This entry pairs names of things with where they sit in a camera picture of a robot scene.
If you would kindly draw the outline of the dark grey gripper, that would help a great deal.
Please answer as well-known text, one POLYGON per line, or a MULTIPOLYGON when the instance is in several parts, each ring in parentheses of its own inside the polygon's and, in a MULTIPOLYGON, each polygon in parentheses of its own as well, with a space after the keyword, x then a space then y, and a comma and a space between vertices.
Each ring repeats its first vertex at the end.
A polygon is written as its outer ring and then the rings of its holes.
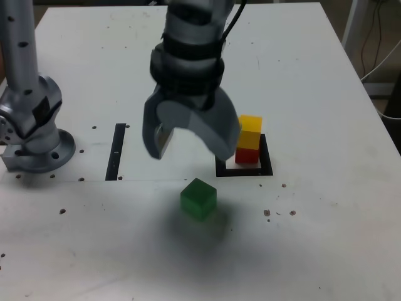
POLYGON ((151 157, 161 160, 174 128, 195 133, 222 161, 234 155, 241 131, 233 103, 220 87, 206 94, 186 95, 158 84, 143 113, 142 138, 151 157))

